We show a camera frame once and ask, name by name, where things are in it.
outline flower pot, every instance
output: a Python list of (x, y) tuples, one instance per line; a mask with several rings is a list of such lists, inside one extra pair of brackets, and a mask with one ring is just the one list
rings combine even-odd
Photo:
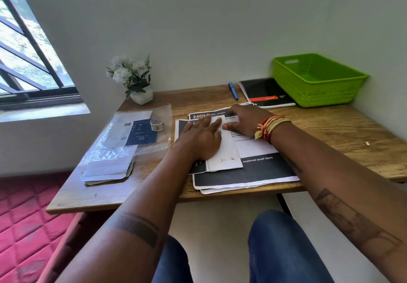
[(131, 99), (139, 104), (139, 105), (144, 105), (145, 103), (148, 103), (153, 100), (153, 87), (151, 85), (147, 86), (144, 88), (146, 93), (144, 92), (131, 92), (130, 97)]

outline window sill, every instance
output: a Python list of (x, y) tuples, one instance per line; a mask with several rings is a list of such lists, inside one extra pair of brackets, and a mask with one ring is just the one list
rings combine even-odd
[(0, 122), (44, 119), (61, 116), (83, 115), (90, 113), (85, 103), (0, 111)]

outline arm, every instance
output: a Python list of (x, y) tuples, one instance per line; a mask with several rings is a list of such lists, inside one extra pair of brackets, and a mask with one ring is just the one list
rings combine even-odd
[[(254, 136), (270, 116), (234, 105), (240, 122), (224, 125)], [(290, 122), (270, 142), (291, 165), (323, 213), (392, 282), (407, 282), (407, 193)]]
[(174, 209), (193, 162), (219, 149), (221, 119), (210, 115), (181, 137), (143, 181), (75, 256), (57, 282), (151, 282), (160, 260)]

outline jeans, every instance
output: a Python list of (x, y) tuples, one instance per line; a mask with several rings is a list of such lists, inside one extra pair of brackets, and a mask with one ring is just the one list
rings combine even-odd
[[(249, 239), (250, 283), (334, 283), (297, 222), (277, 210), (256, 218)], [(153, 283), (191, 283), (188, 256), (168, 235)]]

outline wooden desk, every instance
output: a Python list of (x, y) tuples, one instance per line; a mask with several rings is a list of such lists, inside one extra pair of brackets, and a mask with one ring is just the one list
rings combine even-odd
[[(236, 85), (235, 89), (239, 96), (238, 103), (245, 102), (239, 86)], [(176, 119), (187, 119), (187, 115), (191, 112), (231, 106), (236, 101), (233, 99), (229, 87), (223, 85), (156, 92), (154, 100), (144, 106), (138, 106), (132, 101), (126, 100), (119, 110), (142, 110), (167, 103), (172, 105), (173, 110), (173, 141)], [(298, 127), (383, 177), (395, 182), (407, 181), (407, 144), (350, 105), (309, 109), (294, 106), (273, 109), (273, 112), (286, 115)], [(97, 186), (85, 186), (79, 180), (80, 173), (76, 168), (49, 204), (47, 212), (59, 214), (117, 208), (158, 163), (159, 161), (139, 164), (134, 167), (129, 179)], [(245, 193), (288, 193), (303, 190), (304, 188), (299, 182), (283, 182), (203, 195), (193, 188), (192, 177), (188, 176), (180, 195), (180, 202)]]

